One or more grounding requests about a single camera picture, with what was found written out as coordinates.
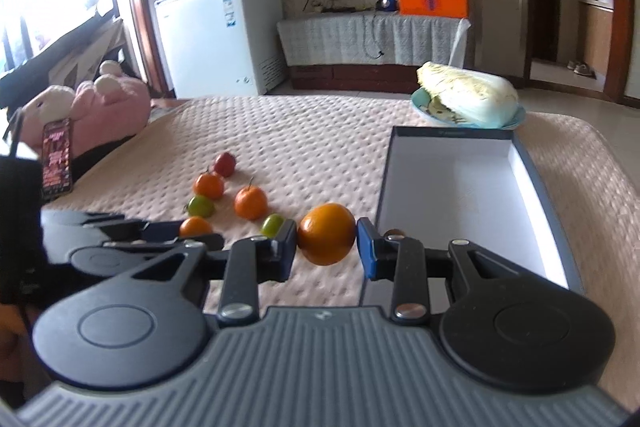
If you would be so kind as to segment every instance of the blue plate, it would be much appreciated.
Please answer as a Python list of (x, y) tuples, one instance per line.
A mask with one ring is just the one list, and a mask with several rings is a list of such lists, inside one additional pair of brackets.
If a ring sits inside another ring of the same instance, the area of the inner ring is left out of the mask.
[[(441, 103), (432, 101), (429, 93), (422, 88), (418, 89), (411, 95), (411, 103), (413, 104), (414, 109), (425, 120), (430, 120), (434, 123), (443, 123), (450, 127), (473, 127), (475, 129), (483, 128), (475, 123), (471, 123), (465, 120), (465, 118), (455, 114), (447, 107), (444, 107)], [(524, 110), (524, 107), (518, 104), (518, 110), (516, 111), (515, 116), (511, 119), (510, 122), (507, 123), (507, 125), (501, 127), (501, 129), (515, 129), (522, 122), (524, 122), (526, 114), (527, 113)]]

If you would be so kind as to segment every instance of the floor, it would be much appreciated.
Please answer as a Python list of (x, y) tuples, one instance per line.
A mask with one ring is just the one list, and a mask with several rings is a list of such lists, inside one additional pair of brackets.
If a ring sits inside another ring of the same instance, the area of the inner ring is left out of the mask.
[[(639, 109), (543, 89), (523, 89), (518, 93), (522, 105), (528, 111), (567, 114), (582, 118), (593, 125), (605, 137), (623, 169), (633, 179), (636, 186), (640, 187)], [(341, 94), (399, 100), (409, 100), (410, 98), (408, 94), (385, 92), (294, 90), (288, 83), (278, 86), (272, 91), (272, 94)]]
[(535, 80), (546, 80), (554, 84), (564, 84), (565, 86), (584, 87), (602, 92), (604, 89), (604, 79), (589, 78), (575, 74), (560, 64), (533, 60), (531, 63), (531, 78)]

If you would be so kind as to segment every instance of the bedspread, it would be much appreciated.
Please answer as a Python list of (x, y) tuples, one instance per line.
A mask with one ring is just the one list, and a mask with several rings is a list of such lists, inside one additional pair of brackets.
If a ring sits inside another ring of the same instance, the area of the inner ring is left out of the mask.
[[(302, 218), (335, 201), (375, 218), (394, 125), (424, 126), (406, 100), (342, 96), (203, 98), (151, 123), (98, 163), (72, 194), (49, 208), (119, 211), (181, 219), (197, 174), (220, 152), (238, 159), (212, 217), (227, 245), (258, 233), (233, 213), (233, 195), (254, 178), (273, 211)], [(637, 190), (599, 133), (568, 116), (532, 113), (517, 131), (564, 227), (586, 295), (616, 327), (601, 385), (626, 407), (640, 406), (640, 212)], [(260, 286), (269, 305), (356, 305), (362, 268), (355, 248), (334, 266), (297, 255), (289, 281)], [(212, 283), (214, 309), (220, 283)]]

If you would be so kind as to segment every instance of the pink stuffed animal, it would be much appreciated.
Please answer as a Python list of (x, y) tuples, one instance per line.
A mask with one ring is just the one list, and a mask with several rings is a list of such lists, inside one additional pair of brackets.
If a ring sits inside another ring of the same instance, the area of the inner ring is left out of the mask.
[(52, 121), (70, 118), (72, 158), (139, 133), (151, 113), (151, 97), (142, 80), (122, 75), (120, 65), (107, 60), (95, 82), (82, 82), (76, 91), (49, 86), (25, 105), (21, 139), (42, 153), (42, 132)]

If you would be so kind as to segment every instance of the orange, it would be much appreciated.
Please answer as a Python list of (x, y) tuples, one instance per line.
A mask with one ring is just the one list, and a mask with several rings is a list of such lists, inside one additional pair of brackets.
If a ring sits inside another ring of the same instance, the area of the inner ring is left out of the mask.
[(210, 200), (219, 200), (225, 192), (225, 181), (215, 172), (204, 172), (193, 182), (193, 193)]
[(261, 188), (249, 184), (236, 194), (234, 210), (239, 217), (249, 221), (263, 217), (269, 210), (267, 195)]
[(202, 217), (193, 216), (185, 219), (180, 225), (180, 237), (195, 237), (196, 235), (207, 235), (213, 233), (213, 228), (209, 221)]
[(339, 263), (356, 239), (356, 220), (338, 203), (316, 206), (300, 221), (298, 246), (318, 266)]

